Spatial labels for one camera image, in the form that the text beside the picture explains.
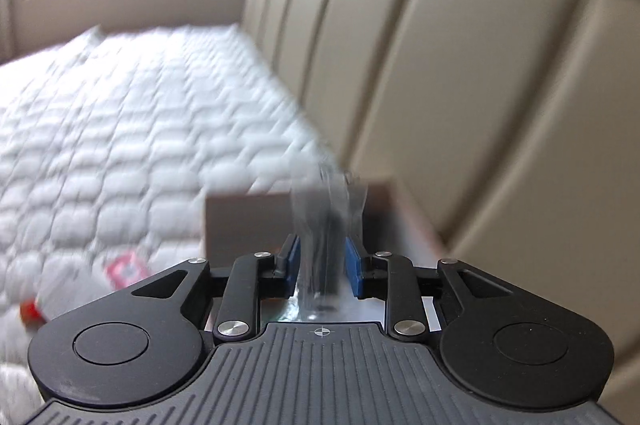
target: silver screw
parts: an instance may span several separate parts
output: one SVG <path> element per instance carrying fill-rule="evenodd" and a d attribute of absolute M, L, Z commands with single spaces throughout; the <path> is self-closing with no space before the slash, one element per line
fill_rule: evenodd
<path fill-rule="evenodd" d="M 401 320 L 394 326 L 396 333 L 399 335 L 405 335 L 407 337 L 414 337 L 424 333 L 427 328 L 424 327 L 422 322 L 417 320 Z"/>
<path fill-rule="evenodd" d="M 218 326 L 218 332 L 226 337 L 239 337 L 249 330 L 249 325 L 240 320 L 229 320 Z"/>

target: open box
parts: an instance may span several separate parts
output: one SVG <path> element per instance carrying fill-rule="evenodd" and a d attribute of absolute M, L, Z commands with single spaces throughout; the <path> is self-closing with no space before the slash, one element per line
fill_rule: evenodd
<path fill-rule="evenodd" d="M 391 251 L 424 267 L 435 267 L 445 254 L 409 195 L 392 182 L 368 185 L 362 230 L 364 246 L 372 254 Z M 278 251 L 287 235 L 294 233 L 290 195 L 207 196 L 204 233 L 211 267 L 231 266 L 250 252 Z"/>

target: gray ridged plate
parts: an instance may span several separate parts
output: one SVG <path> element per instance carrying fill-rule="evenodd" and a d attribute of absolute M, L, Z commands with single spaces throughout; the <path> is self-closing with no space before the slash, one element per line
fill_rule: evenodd
<path fill-rule="evenodd" d="M 148 407 L 43 407 L 32 425 L 613 425 L 595 403 L 549 413 L 507 410 L 461 391 L 422 345 L 376 324 L 268 324 L 225 344 L 190 385 Z"/>

